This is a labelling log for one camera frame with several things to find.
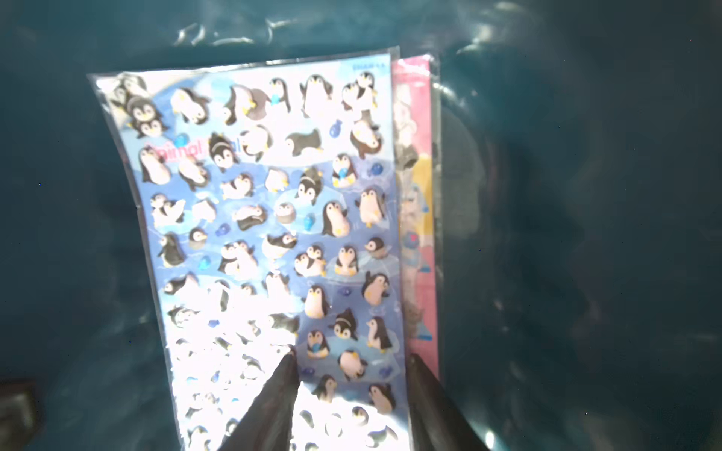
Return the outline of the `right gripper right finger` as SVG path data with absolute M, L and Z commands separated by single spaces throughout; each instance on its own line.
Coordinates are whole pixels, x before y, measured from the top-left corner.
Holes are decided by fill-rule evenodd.
M 407 357 L 408 404 L 414 450 L 487 450 L 430 368 Z

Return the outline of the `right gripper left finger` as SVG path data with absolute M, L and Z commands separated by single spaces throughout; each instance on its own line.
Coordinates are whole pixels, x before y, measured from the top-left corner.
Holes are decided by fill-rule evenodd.
M 295 352 L 290 351 L 220 450 L 289 450 L 299 386 L 297 358 Z

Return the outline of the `blue penguin sticker sheet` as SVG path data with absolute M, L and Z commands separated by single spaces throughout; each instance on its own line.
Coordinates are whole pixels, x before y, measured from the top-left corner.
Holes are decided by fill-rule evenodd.
M 94 73 L 125 165 L 180 446 L 293 359 L 285 450 L 410 450 L 394 48 Z

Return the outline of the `teal storage box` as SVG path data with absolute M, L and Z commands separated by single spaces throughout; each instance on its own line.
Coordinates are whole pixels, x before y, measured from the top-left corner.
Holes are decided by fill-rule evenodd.
M 445 389 L 509 450 L 721 447 L 717 1 L 5 1 L 1 376 L 32 450 L 180 446 L 88 75 L 399 47 L 440 64 Z

